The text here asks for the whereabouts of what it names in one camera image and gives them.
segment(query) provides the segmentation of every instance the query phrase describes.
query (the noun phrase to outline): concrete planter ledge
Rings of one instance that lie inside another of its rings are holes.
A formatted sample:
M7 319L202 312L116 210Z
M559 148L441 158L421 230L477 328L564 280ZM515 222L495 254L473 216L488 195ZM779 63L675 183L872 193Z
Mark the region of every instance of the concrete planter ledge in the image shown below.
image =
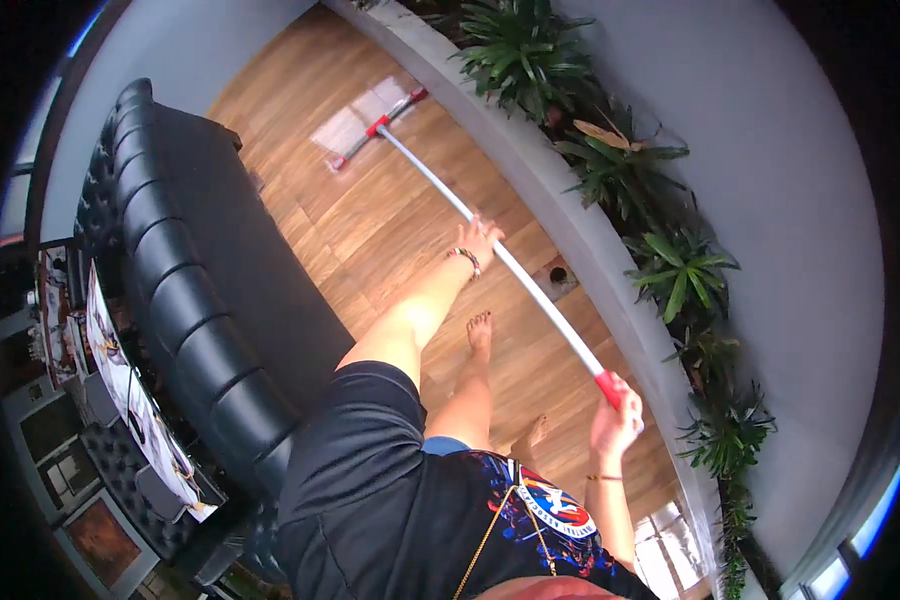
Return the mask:
M474 82L460 72L463 62L452 57L457 47L406 7L384 1L360 10L349 0L323 2L383 47L496 164L576 273L639 380L671 455L689 450L677 438L679 426L688 425L690 384L679 362L662 362L674 351L670 334L656 306L634 304L636 288L624 271L636 265L607 216L599 207L585 209L579 192L564 194L579 180L543 132L522 111L508 114L478 98ZM684 459L674 457L673 465L716 595L717 483Z

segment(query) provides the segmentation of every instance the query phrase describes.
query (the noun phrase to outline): floor drain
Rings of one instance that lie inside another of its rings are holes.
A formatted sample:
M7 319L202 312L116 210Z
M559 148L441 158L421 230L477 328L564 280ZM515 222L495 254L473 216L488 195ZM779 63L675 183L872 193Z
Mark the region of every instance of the floor drain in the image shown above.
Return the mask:
M530 276L550 302L555 303L574 290L580 282L576 274L567 266L563 256L559 254L542 269Z
M553 267L550 270L550 282L561 285L567 281L567 270L564 267Z

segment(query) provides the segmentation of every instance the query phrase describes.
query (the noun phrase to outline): red mop handle grip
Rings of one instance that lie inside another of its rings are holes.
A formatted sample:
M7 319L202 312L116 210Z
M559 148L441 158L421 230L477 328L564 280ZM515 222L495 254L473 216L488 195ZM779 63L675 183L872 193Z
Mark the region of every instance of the red mop handle grip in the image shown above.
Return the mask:
M620 404L624 402L624 398L630 390L630 386L627 385L627 382L621 379L620 375L617 373L606 369L604 369L603 372L597 373L597 376L593 379L597 382L597 385L600 386L600 391L603 392L603 396L606 398L606 401L610 403L610 406L616 410L620 410Z

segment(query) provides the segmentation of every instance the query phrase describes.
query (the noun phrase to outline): woman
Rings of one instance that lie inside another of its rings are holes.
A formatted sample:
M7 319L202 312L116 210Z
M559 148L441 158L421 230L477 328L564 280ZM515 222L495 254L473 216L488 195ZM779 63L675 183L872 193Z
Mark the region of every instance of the woman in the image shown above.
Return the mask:
M642 404L625 382L621 410L600 402L593 420L585 507L534 473L542 421L509 457L492 452L490 314L471 320L471 357L424 429L420 353L503 237L479 216L461 225L446 260L343 357L322 412L294 435L277 552L294 597L654 597L633 573L621 463Z

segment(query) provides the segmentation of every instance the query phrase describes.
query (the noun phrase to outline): beaded bracelet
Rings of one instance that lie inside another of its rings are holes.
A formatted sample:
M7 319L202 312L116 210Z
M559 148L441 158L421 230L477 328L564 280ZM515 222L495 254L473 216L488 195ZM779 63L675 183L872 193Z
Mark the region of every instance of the beaded bracelet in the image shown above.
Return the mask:
M447 250L447 258L451 257L467 257L470 259L470 262L473 263L473 276L470 277L471 282L476 282L480 279L480 261L477 260L477 257L473 255L468 249L463 247L452 247Z

